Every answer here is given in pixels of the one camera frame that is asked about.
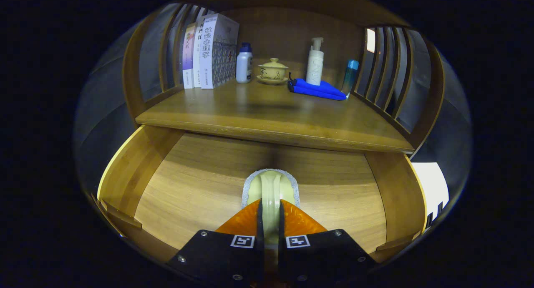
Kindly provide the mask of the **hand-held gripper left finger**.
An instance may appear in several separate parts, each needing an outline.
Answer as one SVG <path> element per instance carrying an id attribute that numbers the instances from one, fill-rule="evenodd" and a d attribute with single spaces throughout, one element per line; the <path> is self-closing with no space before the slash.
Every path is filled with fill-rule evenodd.
<path id="1" fill-rule="evenodd" d="M 256 201 L 253 235 L 199 230 L 166 265 L 202 288 L 260 287 L 264 281 L 262 201 Z"/>

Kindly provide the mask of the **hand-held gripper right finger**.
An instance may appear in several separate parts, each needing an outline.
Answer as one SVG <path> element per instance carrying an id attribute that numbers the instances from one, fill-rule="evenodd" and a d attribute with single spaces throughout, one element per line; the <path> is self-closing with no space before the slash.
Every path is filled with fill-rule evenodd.
<path id="1" fill-rule="evenodd" d="M 377 262 L 343 229 L 327 230 L 280 201 L 279 278 L 289 288 L 365 285 Z"/>

